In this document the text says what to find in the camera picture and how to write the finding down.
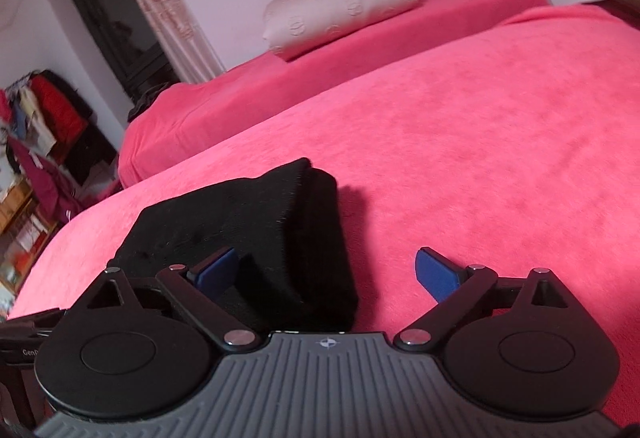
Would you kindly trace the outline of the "white pillow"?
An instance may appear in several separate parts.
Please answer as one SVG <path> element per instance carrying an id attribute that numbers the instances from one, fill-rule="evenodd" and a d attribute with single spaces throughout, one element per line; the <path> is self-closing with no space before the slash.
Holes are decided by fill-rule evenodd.
<path id="1" fill-rule="evenodd" d="M 265 9 L 264 40 L 271 53 L 291 60 L 418 5 L 419 0 L 274 0 Z"/>

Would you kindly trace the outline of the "dark doorway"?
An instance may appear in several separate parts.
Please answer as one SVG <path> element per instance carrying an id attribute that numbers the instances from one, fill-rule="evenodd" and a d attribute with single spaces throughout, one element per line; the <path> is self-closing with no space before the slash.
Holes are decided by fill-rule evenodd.
<path id="1" fill-rule="evenodd" d="M 128 120 L 179 82 L 136 0 L 73 0 L 102 56 L 132 102 Z"/>

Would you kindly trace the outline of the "hanging clothes rack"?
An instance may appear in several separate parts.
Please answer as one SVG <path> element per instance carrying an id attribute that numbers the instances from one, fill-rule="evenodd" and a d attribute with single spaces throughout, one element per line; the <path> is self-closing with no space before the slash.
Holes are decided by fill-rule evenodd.
<path id="1" fill-rule="evenodd" d="M 51 221 L 66 224 L 99 201 L 80 191 L 117 151 L 94 123 L 94 112 L 62 76 L 34 71 L 1 91 L 1 145 Z"/>

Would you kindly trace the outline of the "black pants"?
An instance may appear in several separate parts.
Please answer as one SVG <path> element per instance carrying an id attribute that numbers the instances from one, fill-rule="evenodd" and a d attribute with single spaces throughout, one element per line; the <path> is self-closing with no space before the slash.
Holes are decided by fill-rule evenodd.
<path id="1" fill-rule="evenodd" d="M 130 278 L 231 247 L 217 304 L 260 334 L 346 332 L 358 307 L 335 178 L 301 158 L 146 207 L 110 259 Z"/>

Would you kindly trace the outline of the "far pink blanket bed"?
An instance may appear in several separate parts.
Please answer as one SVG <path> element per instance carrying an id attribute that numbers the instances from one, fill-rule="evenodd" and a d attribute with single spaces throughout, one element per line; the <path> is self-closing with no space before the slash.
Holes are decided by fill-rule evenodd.
<path id="1" fill-rule="evenodd" d="M 271 53 L 214 80 L 162 91 L 127 127 L 118 177 L 133 186 L 343 82 L 543 6 L 548 0 L 419 0 L 292 61 Z"/>

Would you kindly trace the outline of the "wooden shelf unit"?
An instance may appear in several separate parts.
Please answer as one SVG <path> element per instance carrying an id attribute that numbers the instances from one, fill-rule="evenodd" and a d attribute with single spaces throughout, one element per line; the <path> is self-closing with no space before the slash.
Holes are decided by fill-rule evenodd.
<path id="1" fill-rule="evenodd" d="M 6 320 L 35 262 L 60 224 L 44 215 L 32 186 L 18 177 L 1 200 L 1 319 Z"/>

